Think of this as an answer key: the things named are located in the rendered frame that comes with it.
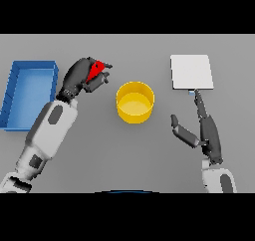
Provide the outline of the blue tray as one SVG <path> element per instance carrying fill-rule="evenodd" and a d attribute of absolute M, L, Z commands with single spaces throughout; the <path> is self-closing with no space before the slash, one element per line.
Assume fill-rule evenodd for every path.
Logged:
<path fill-rule="evenodd" d="M 58 73 L 55 61 L 13 61 L 0 109 L 0 129 L 29 131 L 43 106 L 55 99 Z"/>

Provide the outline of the yellow bowl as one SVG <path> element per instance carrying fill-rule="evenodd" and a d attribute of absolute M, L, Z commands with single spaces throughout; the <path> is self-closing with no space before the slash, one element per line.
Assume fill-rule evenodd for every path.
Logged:
<path fill-rule="evenodd" d="M 119 117 L 130 124 L 143 123 L 151 116 L 154 92 L 143 82 L 127 82 L 116 93 Z"/>

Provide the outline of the pale square measuring scale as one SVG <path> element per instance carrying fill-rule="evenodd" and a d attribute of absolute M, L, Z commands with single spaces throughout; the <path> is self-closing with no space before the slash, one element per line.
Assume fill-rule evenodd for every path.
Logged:
<path fill-rule="evenodd" d="M 213 90 L 213 79 L 207 55 L 171 55 L 172 87 L 175 90 Z"/>

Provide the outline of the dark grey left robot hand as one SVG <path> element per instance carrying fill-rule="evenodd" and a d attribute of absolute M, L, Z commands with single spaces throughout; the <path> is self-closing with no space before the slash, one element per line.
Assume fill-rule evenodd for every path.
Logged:
<path fill-rule="evenodd" d="M 64 103 L 69 103 L 75 96 L 77 96 L 81 90 L 86 93 L 92 93 L 102 84 L 107 84 L 109 72 L 105 72 L 105 69 L 111 69 L 113 66 L 108 63 L 105 69 L 103 69 L 95 78 L 88 83 L 86 82 L 87 76 L 90 72 L 92 64 L 98 61 L 92 57 L 81 58 L 78 60 L 67 72 L 63 85 L 56 95 L 56 99 Z"/>

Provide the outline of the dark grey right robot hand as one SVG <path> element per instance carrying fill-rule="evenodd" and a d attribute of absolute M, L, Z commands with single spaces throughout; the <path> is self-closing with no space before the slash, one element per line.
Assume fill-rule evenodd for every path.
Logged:
<path fill-rule="evenodd" d="M 202 153 L 207 156 L 212 165 L 223 162 L 220 137 L 216 123 L 206 111 L 200 90 L 194 91 L 194 103 L 197 107 L 197 115 L 200 124 L 200 137 L 182 126 L 176 115 L 171 115 L 171 127 L 173 134 L 192 148 L 201 147 Z"/>

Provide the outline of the red beaker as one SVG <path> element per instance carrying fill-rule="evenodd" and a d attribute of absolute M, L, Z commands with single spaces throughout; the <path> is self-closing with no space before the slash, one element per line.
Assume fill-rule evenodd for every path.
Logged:
<path fill-rule="evenodd" d="M 105 67 L 106 67 L 106 65 L 103 62 L 95 61 L 91 66 L 91 69 L 87 76 L 86 82 L 88 83 L 93 78 L 95 78 Z"/>

